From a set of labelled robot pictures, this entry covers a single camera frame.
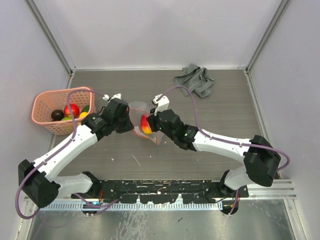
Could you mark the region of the clear zip top bag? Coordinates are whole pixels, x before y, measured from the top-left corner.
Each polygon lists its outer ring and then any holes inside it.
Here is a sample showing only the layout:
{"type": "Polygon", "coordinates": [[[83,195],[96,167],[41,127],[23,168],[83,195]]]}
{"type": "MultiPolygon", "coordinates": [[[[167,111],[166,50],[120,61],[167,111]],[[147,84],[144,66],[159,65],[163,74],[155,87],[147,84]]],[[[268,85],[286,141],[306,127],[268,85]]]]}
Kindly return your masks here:
{"type": "Polygon", "coordinates": [[[152,132],[147,121],[150,116],[151,105],[142,101],[132,101],[129,103],[129,118],[133,125],[132,132],[144,139],[151,140],[159,145],[164,134],[160,131],[152,132]]]}

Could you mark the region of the red yellow mango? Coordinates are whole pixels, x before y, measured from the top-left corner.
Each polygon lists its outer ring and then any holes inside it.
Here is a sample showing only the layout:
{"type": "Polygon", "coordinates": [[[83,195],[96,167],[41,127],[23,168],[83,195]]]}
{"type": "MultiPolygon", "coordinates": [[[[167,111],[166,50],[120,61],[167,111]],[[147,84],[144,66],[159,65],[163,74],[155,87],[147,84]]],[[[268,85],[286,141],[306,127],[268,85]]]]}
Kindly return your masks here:
{"type": "Polygon", "coordinates": [[[143,132],[143,134],[145,135],[151,135],[153,132],[151,130],[151,127],[147,121],[147,115],[143,114],[140,117],[140,129],[143,132]]]}

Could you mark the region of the yellow lemon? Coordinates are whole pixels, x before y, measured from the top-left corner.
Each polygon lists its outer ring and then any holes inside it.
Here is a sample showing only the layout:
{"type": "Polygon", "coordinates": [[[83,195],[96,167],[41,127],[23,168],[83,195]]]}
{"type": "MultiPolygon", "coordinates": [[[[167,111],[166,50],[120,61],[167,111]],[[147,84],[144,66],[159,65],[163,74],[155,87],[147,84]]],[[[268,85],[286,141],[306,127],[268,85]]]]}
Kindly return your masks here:
{"type": "Polygon", "coordinates": [[[87,112],[81,112],[80,115],[78,116],[79,119],[84,118],[87,116],[87,112]]]}

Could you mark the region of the pink plastic basket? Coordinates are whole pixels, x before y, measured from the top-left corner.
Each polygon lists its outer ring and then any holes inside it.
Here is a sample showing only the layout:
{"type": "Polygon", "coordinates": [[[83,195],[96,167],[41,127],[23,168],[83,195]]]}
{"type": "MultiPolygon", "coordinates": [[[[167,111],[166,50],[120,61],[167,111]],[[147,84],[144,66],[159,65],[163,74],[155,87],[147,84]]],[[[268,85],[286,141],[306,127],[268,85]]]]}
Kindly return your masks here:
{"type": "Polygon", "coordinates": [[[87,86],[45,91],[34,99],[31,119],[32,121],[45,129],[52,132],[54,135],[69,135],[73,132],[74,126],[72,120],[54,121],[51,118],[51,113],[54,110],[64,110],[67,105],[68,94],[72,92],[69,97],[71,104],[78,106],[81,111],[88,106],[88,113],[95,113],[95,94],[92,89],[87,86]]]}

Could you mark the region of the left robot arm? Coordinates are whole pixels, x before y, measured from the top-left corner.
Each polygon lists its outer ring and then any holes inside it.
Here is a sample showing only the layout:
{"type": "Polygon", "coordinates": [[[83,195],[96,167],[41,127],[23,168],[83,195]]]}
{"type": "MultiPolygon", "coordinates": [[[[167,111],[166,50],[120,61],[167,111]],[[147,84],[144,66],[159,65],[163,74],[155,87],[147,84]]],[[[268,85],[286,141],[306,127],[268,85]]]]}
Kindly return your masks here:
{"type": "Polygon", "coordinates": [[[56,198],[72,194],[99,196],[101,180],[84,171],[73,176],[60,177],[59,173],[80,153],[112,132],[125,133],[133,129],[129,117],[129,104],[121,94],[114,95],[99,113],[85,117],[76,132],[42,157],[18,165],[18,182],[23,192],[39,207],[44,208],[56,198]]]}

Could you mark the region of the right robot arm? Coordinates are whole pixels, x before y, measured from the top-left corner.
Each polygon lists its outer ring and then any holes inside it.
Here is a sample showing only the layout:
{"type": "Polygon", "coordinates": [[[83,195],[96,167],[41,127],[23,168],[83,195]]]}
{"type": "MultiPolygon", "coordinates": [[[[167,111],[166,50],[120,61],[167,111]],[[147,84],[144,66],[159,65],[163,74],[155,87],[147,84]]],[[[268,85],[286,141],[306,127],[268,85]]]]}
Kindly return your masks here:
{"type": "Polygon", "coordinates": [[[183,123],[171,109],[151,114],[146,121],[152,132],[163,133],[183,150],[214,153],[242,163],[222,175],[218,189],[224,197],[233,197],[250,184],[272,186],[281,157],[264,137],[237,139],[199,130],[183,123]]]}

